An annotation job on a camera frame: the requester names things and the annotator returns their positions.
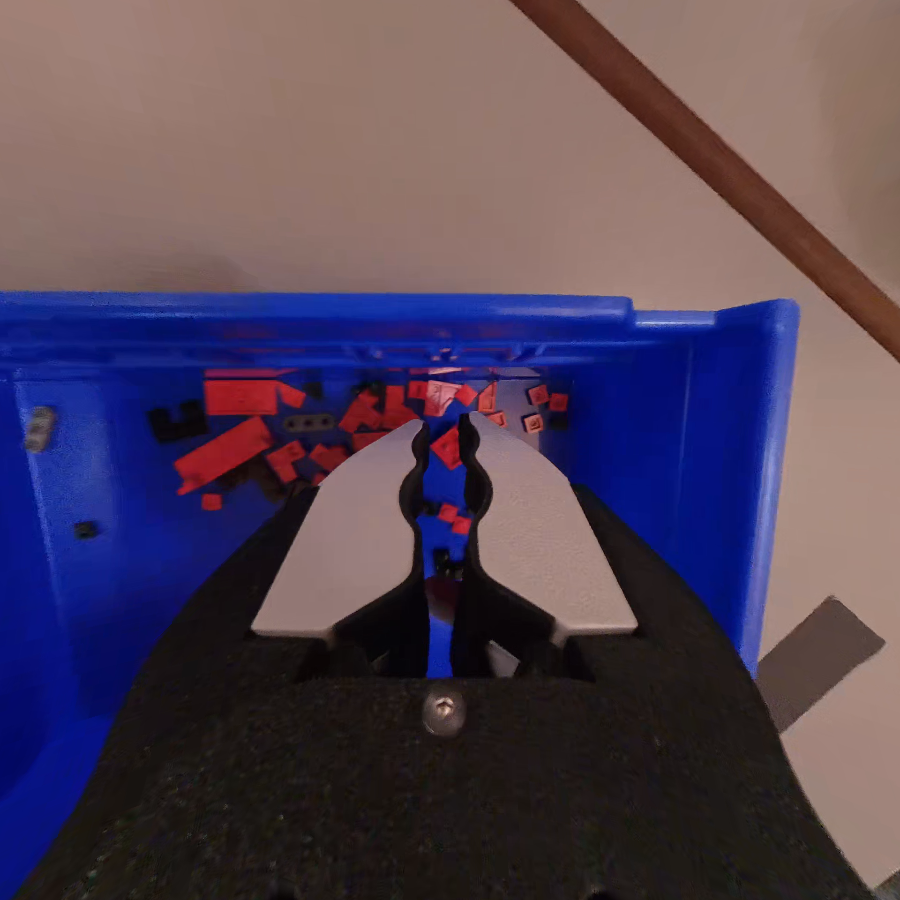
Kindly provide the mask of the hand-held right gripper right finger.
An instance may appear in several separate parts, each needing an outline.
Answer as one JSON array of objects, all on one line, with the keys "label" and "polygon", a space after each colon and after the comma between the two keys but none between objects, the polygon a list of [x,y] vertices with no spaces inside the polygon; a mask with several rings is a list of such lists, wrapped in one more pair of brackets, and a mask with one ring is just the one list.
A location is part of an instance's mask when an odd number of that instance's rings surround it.
[{"label": "hand-held right gripper right finger", "polygon": [[533,607],[555,644],[634,633],[636,616],[566,475],[484,414],[465,415],[458,430],[473,568],[487,587]]}]

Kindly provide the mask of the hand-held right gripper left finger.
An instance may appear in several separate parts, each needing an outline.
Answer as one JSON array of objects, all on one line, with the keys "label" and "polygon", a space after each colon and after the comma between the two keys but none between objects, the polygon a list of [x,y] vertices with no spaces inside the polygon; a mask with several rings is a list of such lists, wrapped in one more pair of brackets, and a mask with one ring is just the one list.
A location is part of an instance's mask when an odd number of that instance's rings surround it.
[{"label": "hand-held right gripper left finger", "polygon": [[428,453],[428,424],[411,420],[321,482],[253,620],[255,635],[336,638],[354,615],[421,580]]}]

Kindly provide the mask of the blue plastic bin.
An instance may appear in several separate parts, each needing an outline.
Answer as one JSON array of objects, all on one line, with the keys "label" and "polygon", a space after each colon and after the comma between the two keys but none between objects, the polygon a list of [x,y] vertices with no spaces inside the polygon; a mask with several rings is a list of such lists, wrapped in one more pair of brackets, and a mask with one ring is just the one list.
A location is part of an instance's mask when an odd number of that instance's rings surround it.
[{"label": "blue plastic bin", "polygon": [[[570,389],[540,449],[687,582],[754,672],[799,310],[636,310],[624,297],[2,291],[2,898],[50,849],[126,690],[202,582],[276,509],[253,481],[179,495],[147,414],[209,369],[299,383],[451,365]],[[49,448],[26,453],[35,406]],[[73,525],[100,534],[78,541]]]}]

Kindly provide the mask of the pile of red lego pieces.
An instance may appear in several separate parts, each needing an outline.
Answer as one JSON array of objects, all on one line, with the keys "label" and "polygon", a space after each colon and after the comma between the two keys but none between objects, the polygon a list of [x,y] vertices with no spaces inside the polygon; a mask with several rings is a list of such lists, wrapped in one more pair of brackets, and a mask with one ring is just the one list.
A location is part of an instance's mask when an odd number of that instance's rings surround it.
[{"label": "pile of red lego pieces", "polygon": [[545,431],[569,425],[570,389],[528,369],[389,368],[384,375],[321,377],[299,383],[290,368],[209,369],[200,399],[179,415],[147,414],[160,444],[185,444],[174,461],[180,495],[197,492],[201,508],[220,511],[228,491],[253,481],[280,503],[321,486],[338,467],[400,427],[423,421],[432,429],[420,516],[426,572],[460,579],[473,513],[465,504],[458,421],[479,412],[500,428],[517,428],[539,447]]}]

